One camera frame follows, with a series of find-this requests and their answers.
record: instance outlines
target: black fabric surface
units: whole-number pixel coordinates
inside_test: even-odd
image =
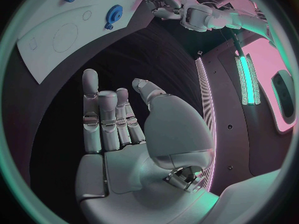
[[[132,88],[134,78],[150,80],[192,105],[202,115],[199,79],[194,60],[155,22],[109,46],[88,61],[63,86],[43,120],[32,148],[31,188],[55,213],[71,224],[86,220],[75,200],[75,175],[83,143],[82,74],[99,75],[99,91],[129,91],[129,101],[142,129],[149,111]]]

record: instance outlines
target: dark floor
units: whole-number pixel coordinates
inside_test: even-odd
[[[75,200],[75,175],[84,153],[82,73],[99,75],[99,90],[129,90],[129,100],[143,128],[148,109],[132,88],[147,79],[191,104],[202,115],[194,60],[181,45],[152,22],[148,28],[114,43],[85,64],[60,90],[45,113],[32,149],[31,188],[56,214],[71,224],[86,220]]]

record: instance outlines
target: robotic arm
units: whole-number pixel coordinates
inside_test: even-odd
[[[235,10],[218,10],[198,3],[196,0],[146,0],[149,9],[157,17],[180,20],[189,30],[206,30],[229,27],[244,28],[255,32],[274,44],[269,26],[258,17],[240,14]]]

